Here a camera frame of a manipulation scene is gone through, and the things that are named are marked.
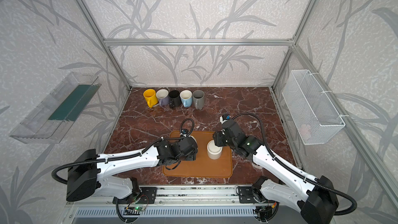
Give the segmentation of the cream round mug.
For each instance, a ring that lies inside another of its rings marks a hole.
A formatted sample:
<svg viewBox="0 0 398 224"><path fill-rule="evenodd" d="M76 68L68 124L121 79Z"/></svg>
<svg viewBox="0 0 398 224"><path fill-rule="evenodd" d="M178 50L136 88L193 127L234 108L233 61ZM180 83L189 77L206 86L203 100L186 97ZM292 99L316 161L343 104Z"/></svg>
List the cream round mug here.
<svg viewBox="0 0 398 224"><path fill-rule="evenodd" d="M219 159L222 155L222 147L216 146L215 141L211 140L207 144L207 155L212 160Z"/></svg>

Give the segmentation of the grey mug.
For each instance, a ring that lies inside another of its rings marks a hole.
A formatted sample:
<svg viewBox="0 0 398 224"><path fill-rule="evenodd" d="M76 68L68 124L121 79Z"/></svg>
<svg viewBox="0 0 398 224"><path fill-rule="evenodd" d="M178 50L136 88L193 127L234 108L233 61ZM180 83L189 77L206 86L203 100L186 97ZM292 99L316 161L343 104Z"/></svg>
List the grey mug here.
<svg viewBox="0 0 398 224"><path fill-rule="evenodd" d="M195 109L202 110L205 104L205 93L202 90L196 90L192 96Z"/></svg>

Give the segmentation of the black mug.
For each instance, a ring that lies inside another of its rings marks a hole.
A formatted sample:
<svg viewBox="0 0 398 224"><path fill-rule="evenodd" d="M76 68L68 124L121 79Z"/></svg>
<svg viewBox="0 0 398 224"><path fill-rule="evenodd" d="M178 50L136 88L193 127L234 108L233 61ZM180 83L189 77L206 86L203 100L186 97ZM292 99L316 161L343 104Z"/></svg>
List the black mug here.
<svg viewBox="0 0 398 224"><path fill-rule="evenodd" d="M178 90L170 91L169 97L170 97L169 107L171 109L179 107L182 104L181 98L180 98L180 92Z"/></svg>

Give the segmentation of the light blue mug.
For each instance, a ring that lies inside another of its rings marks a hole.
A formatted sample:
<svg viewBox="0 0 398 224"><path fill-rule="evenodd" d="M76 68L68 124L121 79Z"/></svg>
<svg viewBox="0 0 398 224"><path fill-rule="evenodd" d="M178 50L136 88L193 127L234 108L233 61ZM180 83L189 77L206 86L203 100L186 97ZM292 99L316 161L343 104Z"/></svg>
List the light blue mug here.
<svg viewBox="0 0 398 224"><path fill-rule="evenodd" d="M188 108L193 103L192 92L190 90L183 90L180 92L180 99L185 108Z"/></svg>

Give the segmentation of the purple mug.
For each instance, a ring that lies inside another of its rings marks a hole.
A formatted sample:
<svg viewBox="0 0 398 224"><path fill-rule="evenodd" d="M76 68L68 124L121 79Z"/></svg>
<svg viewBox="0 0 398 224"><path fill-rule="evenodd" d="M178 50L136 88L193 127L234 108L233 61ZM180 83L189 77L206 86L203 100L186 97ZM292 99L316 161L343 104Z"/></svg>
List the purple mug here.
<svg viewBox="0 0 398 224"><path fill-rule="evenodd" d="M167 107L170 104L169 91L167 89L160 89L156 92L156 98L161 107Z"/></svg>

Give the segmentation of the yellow mug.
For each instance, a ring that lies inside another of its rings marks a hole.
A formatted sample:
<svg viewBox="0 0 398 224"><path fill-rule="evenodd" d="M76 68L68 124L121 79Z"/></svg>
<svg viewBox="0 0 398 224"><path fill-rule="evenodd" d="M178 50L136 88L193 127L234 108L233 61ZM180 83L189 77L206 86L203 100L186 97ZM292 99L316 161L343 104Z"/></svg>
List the yellow mug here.
<svg viewBox="0 0 398 224"><path fill-rule="evenodd" d="M159 103L154 89L147 89L144 91L143 96L149 108L153 108Z"/></svg>

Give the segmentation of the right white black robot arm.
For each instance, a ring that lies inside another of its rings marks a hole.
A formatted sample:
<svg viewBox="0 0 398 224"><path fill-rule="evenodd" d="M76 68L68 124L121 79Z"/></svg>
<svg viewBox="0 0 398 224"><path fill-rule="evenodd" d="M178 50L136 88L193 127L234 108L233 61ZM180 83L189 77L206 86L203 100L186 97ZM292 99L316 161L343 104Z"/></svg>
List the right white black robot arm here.
<svg viewBox="0 0 398 224"><path fill-rule="evenodd" d="M259 179L253 194L258 202L273 200L299 212L308 224L328 224L334 216L348 215L357 209L356 200L334 189L325 176L320 178L295 167L274 153L266 138L246 135L234 117L220 116L221 131L213 134L216 146L228 146L239 156L261 166L282 181Z"/></svg>

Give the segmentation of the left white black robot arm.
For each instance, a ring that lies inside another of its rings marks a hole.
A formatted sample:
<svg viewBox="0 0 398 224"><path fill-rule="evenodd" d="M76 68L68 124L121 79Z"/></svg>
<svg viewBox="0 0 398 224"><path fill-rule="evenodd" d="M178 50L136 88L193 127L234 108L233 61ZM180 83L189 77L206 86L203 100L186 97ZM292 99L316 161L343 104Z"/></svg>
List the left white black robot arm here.
<svg viewBox="0 0 398 224"><path fill-rule="evenodd" d="M97 154L86 150L75 162L55 168L51 176L67 186L66 200L76 202L91 196L127 198L139 193L134 179L117 174L142 168L176 169L182 161L194 161L198 144L192 136L194 129L180 128L177 138L159 138L143 149Z"/></svg>

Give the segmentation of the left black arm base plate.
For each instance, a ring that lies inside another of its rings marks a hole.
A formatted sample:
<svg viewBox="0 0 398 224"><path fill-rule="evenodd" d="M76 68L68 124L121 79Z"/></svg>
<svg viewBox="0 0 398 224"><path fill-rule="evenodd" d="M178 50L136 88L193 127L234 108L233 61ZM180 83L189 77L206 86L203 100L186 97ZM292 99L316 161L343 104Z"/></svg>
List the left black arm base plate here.
<svg viewBox="0 0 398 224"><path fill-rule="evenodd" d="M157 196L157 187L142 187L141 195L134 198L132 204L154 204Z"/></svg>

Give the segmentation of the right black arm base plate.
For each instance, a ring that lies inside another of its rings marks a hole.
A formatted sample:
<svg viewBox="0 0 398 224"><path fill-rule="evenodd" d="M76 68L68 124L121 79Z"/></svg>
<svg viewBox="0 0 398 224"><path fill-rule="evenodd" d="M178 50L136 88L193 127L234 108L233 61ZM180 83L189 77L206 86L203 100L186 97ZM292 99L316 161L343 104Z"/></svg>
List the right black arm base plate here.
<svg viewBox="0 0 398 224"><path fill-rule="evenodd" d="M265 204L272 205L275 203L273 200L268 200L263 197L256 197L253 193L251 186L237 186L236 194L238 195L239 202L242 204Z"/></svg>

